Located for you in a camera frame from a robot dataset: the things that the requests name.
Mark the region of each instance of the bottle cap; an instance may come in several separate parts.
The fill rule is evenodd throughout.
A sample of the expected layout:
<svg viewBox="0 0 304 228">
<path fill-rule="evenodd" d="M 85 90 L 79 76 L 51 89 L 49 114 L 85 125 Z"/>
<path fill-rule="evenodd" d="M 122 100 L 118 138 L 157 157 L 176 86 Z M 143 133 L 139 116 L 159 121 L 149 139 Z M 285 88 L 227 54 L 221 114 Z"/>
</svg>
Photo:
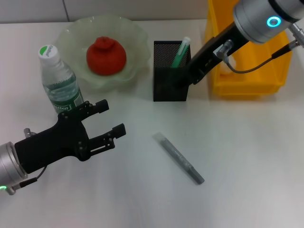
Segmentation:
<svg viewBox="0 0 304 228">
<path fill-rule="evenodd" d="M 39 50 L 40 62 L 44 65 L 54 65 L 60 61 L 58 49 L 54 45 L 42 46 Z"/>
</svg>

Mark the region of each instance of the pen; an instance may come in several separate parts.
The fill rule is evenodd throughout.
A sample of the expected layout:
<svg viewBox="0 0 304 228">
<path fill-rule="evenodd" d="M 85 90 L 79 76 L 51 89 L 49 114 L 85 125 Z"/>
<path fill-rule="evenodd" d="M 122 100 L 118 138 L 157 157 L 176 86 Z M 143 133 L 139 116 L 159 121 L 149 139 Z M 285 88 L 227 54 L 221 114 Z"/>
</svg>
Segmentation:
<svg viewBox="0 0 304 228">
<path fill-rule="evenodd" d="M 202 184 L 205 180 L 202 176 L 195 170 L 195 168 L 187 161 L 187 159 L 179 152 L 175 146 L 161 133 L 157 133 L 154 139 L 158 141 L 163 148 L 171 155 L 171 157 L 197 182 L 197 184 Z"/>
<path fill-rule="evenodd" d="M 174 58 L 174 61 L 171 65 L 171 68 L 178 68 L 181 64 L 181 61 L 188 50 L 188 47 L 190 45 L 191 39 L 189 37 L 185 37 L 180 45 L 179 50 L 176 53 L 176 56 Z"/>
</svg>

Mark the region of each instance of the yellow plastic container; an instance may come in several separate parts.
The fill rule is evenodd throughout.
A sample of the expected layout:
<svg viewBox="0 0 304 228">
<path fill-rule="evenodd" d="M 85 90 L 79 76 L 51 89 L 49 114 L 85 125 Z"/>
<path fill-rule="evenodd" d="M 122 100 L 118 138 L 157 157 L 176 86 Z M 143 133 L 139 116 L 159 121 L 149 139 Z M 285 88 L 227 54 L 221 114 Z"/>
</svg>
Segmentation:
<svg viewBox="0 0 304 228">
<path fill-rule="evenodd" d="M 234 21 L 232 12 L 238 0 L 208 0 L 208 2 L 205 42 L 217 36 Z M 285 32 L 263 45 L 248 42 L 232 55 L 237 62 L 236 69 L 252 69 L 288 43 Z M 252 99 L 276 93 L 285 84 L 291 55 L 292 53 L 289 52 L 248 74 L 221 75 L 220 66 L 217 65 L 210 72 L 209 78 L 213 93 L 223 98 L 236 99 Z"/>
</svg>

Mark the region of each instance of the water bottle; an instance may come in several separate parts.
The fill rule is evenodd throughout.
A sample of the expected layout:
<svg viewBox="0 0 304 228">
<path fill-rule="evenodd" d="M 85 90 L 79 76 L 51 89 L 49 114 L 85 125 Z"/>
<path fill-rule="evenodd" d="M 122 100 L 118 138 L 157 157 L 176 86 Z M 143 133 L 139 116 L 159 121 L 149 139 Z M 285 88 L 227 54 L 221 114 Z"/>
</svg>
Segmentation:
<svg viewBox="0 0 304 228">
<path fill-rule="evenodd" d="M 54 45 L 45 45 L 39 50 L 41 62 L 41 78 L 47 93 L 57 113 L 68 111 L 84 102 L 75 74 L 72 69 L 60 59 Z"/>
</svg>

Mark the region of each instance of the black mesh pen holder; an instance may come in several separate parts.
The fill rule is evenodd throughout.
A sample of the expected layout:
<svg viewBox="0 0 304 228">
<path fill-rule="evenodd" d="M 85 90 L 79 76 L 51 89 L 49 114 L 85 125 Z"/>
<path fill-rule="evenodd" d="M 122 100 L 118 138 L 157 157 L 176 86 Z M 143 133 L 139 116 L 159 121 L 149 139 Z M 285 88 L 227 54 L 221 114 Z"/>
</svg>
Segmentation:
<svg viewBox="0 0 304 228">
<path fill-rule="evenodd" d="M 182 41 L 154 41 L 153 101 L 186 101 L 189 86 L 174 82 L 186 73 L 191 61 L 190 46 L 179 68 L 170 68 Z"/>
</svg>

